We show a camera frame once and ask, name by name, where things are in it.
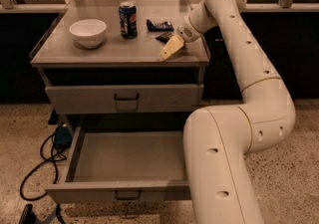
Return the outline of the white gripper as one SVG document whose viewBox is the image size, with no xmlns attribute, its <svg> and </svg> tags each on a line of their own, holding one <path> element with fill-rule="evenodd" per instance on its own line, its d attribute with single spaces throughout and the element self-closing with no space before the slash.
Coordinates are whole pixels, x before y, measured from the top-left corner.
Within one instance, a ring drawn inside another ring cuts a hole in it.
<svg viewBox="0 0 319 224">
<path fill-rule="evenodd" d="M 183 22 L 177 27 L 178 35 L 173 35 L 159 52 L 161 61 L 167 60 L 184 46 L 184 41 L 191 43 L 200 36 L 200 26 L 197 21 L 190 16 L 185 16 Z"/>
</svg>

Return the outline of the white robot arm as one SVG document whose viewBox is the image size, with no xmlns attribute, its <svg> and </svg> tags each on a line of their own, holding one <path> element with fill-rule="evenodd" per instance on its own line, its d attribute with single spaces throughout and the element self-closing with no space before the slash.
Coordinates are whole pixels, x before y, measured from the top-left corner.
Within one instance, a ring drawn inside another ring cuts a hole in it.
<svg viewBox="0 0 319 224">
<path fill-rule="evenodd" d="M 184 161 L 196 224 L 264 224 L 244 155 L 277 145 L 292 131 L 294 103 L 243 21 L 247 0 L 202 0 L 159 53 L 162 61 L 218 27 L 242 102 L 194 111 L 183 129 Z"/>
</svg>

